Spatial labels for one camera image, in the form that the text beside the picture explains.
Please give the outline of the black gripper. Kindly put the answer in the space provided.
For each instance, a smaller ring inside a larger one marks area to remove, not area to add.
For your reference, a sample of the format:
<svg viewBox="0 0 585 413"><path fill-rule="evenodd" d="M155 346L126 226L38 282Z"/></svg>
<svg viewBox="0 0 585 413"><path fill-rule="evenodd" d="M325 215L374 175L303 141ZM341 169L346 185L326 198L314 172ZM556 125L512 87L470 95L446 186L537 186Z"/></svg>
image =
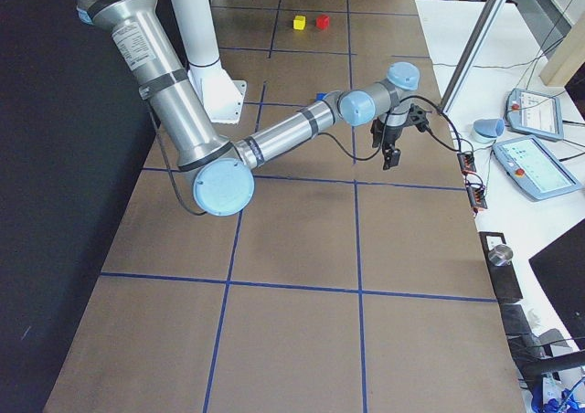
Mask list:
<svg viewBox="0 0 585 413"><path fill-rule="evenodd" d="M416 104L411 104L407 111L398 114L383 114L371 124L372 147L380 147L383 153L383 170L387 171L399 165L401 150L396 142L405 128L415 126L425 132L429 125L427 111Z"/></svg>

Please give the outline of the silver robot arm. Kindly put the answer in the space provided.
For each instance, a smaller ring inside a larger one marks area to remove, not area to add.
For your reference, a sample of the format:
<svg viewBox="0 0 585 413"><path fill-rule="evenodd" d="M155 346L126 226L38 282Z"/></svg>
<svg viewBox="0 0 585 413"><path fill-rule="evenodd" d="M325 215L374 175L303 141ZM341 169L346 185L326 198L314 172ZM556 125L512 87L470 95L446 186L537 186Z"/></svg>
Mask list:
<svg viewBox="0 0 585 413"><path fill-rule="evenodd" d="M409 125L405 102L420 81L409 62L362 90L334 91L272 127L232 142L216 132L155 9L157 0L78 0L80 19L108 31L136 77L139 93L178 151L177 167L202 212L240 212L254 192L252 169L323 135L337 122L375 121L380 138Z"/></svg>

